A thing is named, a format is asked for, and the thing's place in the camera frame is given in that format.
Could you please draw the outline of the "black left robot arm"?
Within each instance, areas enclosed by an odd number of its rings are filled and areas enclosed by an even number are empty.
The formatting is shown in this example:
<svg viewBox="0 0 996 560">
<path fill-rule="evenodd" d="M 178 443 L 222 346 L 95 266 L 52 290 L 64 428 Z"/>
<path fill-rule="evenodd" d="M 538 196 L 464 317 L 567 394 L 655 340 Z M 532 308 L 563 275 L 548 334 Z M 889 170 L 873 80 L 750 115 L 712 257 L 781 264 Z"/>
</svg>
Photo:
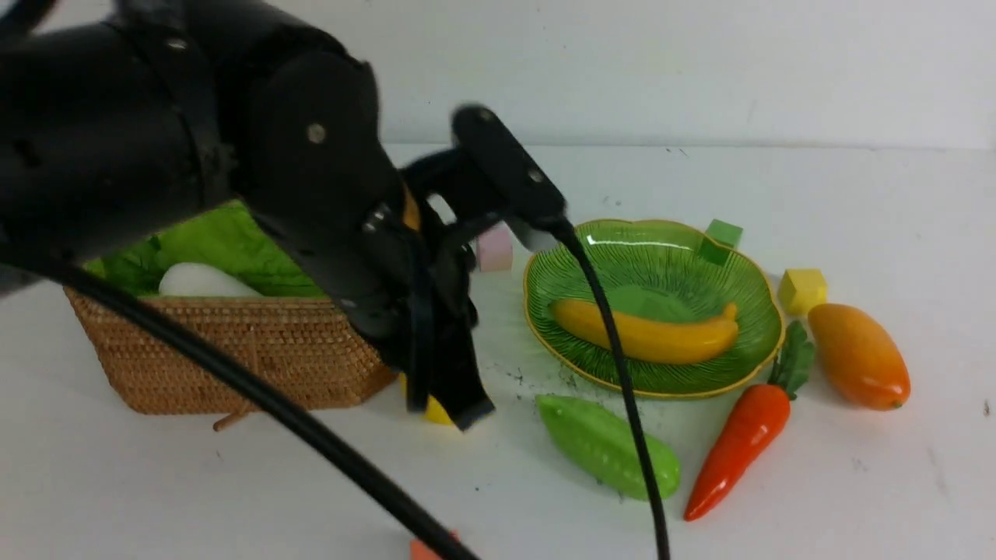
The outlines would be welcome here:
<svg viewBox="0 0 996 560">
<path fill-rule="evenodd" d="M 431 194 L 453 157 L 399 169 L 373 69 L 263 1 L 117 1 L 36 35 L 2 14 L 2 294 L 241 201 L 388 366 L 459 429 L 494 411 L 476 364 L 471 253 Z"/>
</svg>

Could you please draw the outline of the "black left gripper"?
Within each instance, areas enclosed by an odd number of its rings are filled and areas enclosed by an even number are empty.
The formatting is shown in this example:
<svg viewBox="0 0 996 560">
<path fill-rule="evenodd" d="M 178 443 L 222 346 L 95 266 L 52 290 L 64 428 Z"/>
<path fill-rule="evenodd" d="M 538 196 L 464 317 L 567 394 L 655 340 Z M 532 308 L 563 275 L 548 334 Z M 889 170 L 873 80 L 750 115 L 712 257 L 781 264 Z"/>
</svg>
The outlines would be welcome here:
<svg viewBox="0 0 996 560">
<path fill-rule="evenodd" d="M 482 180 L 455 149 L 396 169 L 381 148 L 335 153 L 335 305 L 381 359 L 433 397 L 460 432 L 495 411 L 484 389 L 469 298 L 472 255 L 428 205 L 465 212 Z"/>
</svg>

